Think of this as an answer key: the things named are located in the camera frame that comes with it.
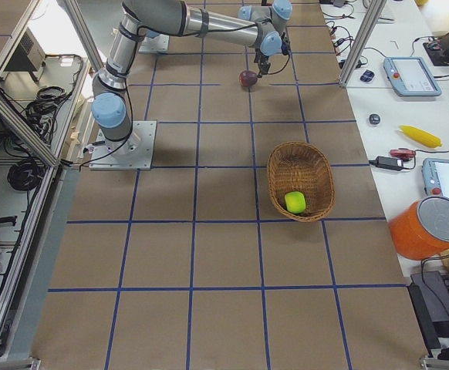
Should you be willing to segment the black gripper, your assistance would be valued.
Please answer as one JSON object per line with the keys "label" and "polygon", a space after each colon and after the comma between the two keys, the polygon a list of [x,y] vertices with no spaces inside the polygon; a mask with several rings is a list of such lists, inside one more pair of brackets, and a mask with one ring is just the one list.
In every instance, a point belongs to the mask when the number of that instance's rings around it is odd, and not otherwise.
{"label": "black gripper", "polygon": [[269,32],[255,50],[254,63],[258,67],[258,78],[268,74],[271,67],[269,58],[277,54],[289,57],[289,39],[284,32]]}

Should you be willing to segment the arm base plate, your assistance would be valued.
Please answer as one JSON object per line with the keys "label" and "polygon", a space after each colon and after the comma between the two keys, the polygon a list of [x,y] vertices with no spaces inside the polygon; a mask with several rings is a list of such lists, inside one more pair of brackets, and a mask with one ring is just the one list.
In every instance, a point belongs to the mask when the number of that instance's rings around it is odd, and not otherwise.
{"label": "arm base plate", "polygon": [[154,37],[146,35],[141,42],[138,52],[141,54],[167,53],[170,37],[168,35],[158,34]]}
{"label": "arm base plate", "polygon": [[149,170],[152,164],[156,131],[157,122],[154,120],[134,121],[133,131],[128,141],[112,153],[117,145],[106,141],[99,129],[97,139],[104,143],[94,147],[92,161],[88,163],[89,168],[91,170]]}

